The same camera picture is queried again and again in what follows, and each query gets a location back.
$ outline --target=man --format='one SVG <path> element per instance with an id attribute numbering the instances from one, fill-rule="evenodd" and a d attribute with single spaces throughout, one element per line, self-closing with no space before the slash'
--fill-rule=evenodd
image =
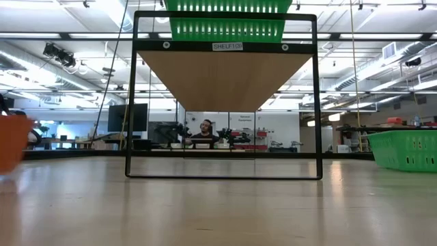
<path id="1" fill-rule="evenodd" d="M 185 143 L 191 144 L 210 144 L 210 149 L 214 148 L 214 143 L 219 141 L 219 137 L 212 134 L 212 123 L 210 120 L 204 120 L 200 124 L 200 133 L 185 139 Z"/>

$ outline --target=black metal frame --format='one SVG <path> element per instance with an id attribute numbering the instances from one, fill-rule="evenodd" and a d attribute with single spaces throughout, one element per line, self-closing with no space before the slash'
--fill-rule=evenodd
<path id="1" fill-rule="evenodd" d="M 237 18 L 256 20 L 283 20 L 283 21 L 311 21 L 311 44 L 275 44 L 275 43 L 250 43 L 244 42 L 243 52 L 253 53 L 289 53 L 311 54 L 313 58 L 313 93 L 315 113 L 315 159 L 316 177 L 257 177 L 257 176 L 156 176 L 156 175 L 132 175 L 130 164 L 132 159 L 132 132 L 133 125 L 129 125 L 127 136 L 125 175 L 129 178 L 201 178 L 201 179 L 243 179 L 243 180 L 321 180 L 322 169 L 322 128 L 320 119 L 320 88 L 318 68 L 318 27 L 317 16 L 313 14 L 271 14 L 271 13 L 242 13 L 242 12 L 181 12 L 181 11 L 136 11 L 134 16 L 134 29 L 132 39 L 132 57 L 137 56 L 137 51 L 200 51 L 212 52 L 212 44 L 217 42 L 189 42 L 189 41 L 160 41 L 138 39 L 138 25 L 140 18 L 169 17 L 169 18 Z M 134 105 L 135 78 L 137 60 L 132 59 L 130 68 L 130 91 L 129 105 Z M 128 108 L 129 121 L 133 121 L 132 107 Z M 203 157 L 205 154 L 190 153 L 191 156 Z"/>

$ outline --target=shelf label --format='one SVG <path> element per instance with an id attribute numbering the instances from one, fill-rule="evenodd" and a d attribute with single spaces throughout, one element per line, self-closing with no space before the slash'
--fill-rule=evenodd
<path id="1" fill-rule="evenodd" d="M 242 51 L 242 42 L 212 43 L 212 51 Z"/>

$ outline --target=cable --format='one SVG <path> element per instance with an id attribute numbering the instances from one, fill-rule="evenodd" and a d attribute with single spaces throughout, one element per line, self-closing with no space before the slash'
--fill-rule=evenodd
<path id="1" fill-rule="evenodd" d="M 124 7 L 124 13 L 123 13 L 123 19 L 122 19 L 122 23 L 124 22 L 124 19 L 126 17 L 126 13 L 128 11 L 128 4 L 129 4 L 129 0 L 126 1 L 126 6 Z M 91 144 L 89 145 L 90 148 L 93 146 L 94 143 L 94 137 L 96 137 L 96 133 L 97 133 L 97 128 L 98 128 L 98 123 L 100 121 L 100 116 L 102 115 L 102 110 L 103 110 L 103 104 L 104 104 L 104 100 L 107 97 L 107 92 L 108 92 L 108 88 L 109 88 L 109 82 L 111 82 L 111 77 L 112 77 L 112 71 L 113 71 L 113 67 L 114 67 L 114 61 L 115 61 L 115 56 L 117 55 L 117 50 L 118 50 L 118 44 L 120 42 L 120 36 L 122 34 L 123 31 L 123 25 L 120 25 L 120 30 L 118 31 L 118 38 L 117 38 L 117 43 L 115 44 L 115 49 L 114 49 L 114 56 L 112 58 L 112 63 L 111 63 L 111 69 L 109 71 L 109 76 L 108 76 L 108 81 L 107 81 L 107 87 L 104 89 L 104 94 L 103 94 L 103 99 L 102 99 L 102 104 L 100 105 L 100 110 L 98 111 L 98 116 L 97 116 L 97 122 L 96 122 L 96 127 L 94 129 L 94 133 L 92 135 L 91 138 Z"/>
<path id="2" fill-rule="evenodd" d="M 360 121 L 360 96 L 358 95 L 358 77 L 356 75 L 356 60 L 355 60 L 355 33 L 354 33 L 354 14 L 352 9 L 352 0 L 350 2 L 350 25 L 352 31 L 352 54 L 354 58 L 354 76 L 355 76 L 355 96 L 356 96 L 356 112 L 358 116 L 358 127 L 361 127 Z M 363 143 L 361 141 L 361 132 L 358 132 L 358 141 L 360 143 L 360 152 L 363 151 Z"/>

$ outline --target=pipe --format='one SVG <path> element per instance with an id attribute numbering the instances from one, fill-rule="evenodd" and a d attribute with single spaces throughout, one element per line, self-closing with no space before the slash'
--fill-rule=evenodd
<path id="1" fill-rule="evenodd" d="M 400 42 L 396 42 L 396 51 L 399 53 L 394 58 L 384 59 L 382 54 L 377 56 L 377 58 L 374 58 L 367 62 L 366 64 L 363 64 L 359 66 L 356 69 L 357 72 L 357 79 L 358 82 L 362 81 L 364 79 L 367 79 L 371 76 L 374 76 L 375 74 L 382 72 L 383 70 L 386 70 L 389 68 L 391 64 L 394 64 L 395 62 L 403 62 L 406 59 L 411 58 L 413 55 L 416 55 L 417 53 L 420 53 L 422 50 L 426 49 L 427 47 L 432 46 L 433 42 L 414 42 L 409 45 L 405 45 Z M 328 90 L 342 90 L 346 88 L 349 85 L 353 85 L 356 83 L 356 78 L 353 72 L 348 73 L 347 75 L 341 77 L 334 86 L 332 86 Z"/>

